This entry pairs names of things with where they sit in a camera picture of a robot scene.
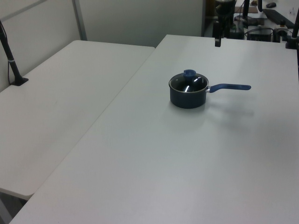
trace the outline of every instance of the glass lid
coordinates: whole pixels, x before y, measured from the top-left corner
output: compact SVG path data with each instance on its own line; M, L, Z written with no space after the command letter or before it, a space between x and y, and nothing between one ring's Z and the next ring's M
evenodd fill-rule
M208 79L194 70L185 70L171 78L169 86L181 92L197 92L208 86Z

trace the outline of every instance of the white wall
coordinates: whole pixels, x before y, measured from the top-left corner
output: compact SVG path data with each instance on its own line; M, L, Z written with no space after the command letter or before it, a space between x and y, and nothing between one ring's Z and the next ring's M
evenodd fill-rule
M166 34L202 35L204 0L79 0L89 41L156 47Z
M9 5L3 1L8 0L0 0L2 6ZM72 0L47 0L2 23L22 76L80 39ZM0 91L7 87L7 57L0 45Z

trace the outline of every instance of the saucepan handle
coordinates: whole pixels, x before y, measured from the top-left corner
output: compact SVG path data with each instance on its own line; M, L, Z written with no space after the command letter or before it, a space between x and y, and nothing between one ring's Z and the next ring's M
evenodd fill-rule
M206 92L216 92L217 90L220 89L230 89L230 90L250 90L251 86L250 85L237 85L237 84L218 84L218 85L213 85L213 86L208 86L208 89Z

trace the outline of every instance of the saucepan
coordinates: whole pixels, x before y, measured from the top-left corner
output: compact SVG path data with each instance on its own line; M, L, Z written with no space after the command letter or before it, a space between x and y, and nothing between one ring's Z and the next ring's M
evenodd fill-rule
M206 93L220 89L250 90L250 85L218 84L209 86L208 79L194 70L185 70L169 81L170 100L178 107L191 109L206 102Z

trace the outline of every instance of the blue lid knob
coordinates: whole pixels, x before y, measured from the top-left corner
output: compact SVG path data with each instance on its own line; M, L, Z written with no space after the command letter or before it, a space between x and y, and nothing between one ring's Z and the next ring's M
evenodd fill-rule
M183 76L185 78L193 78L196 75L196 71L192 70L192 69L187 69L184 71Z

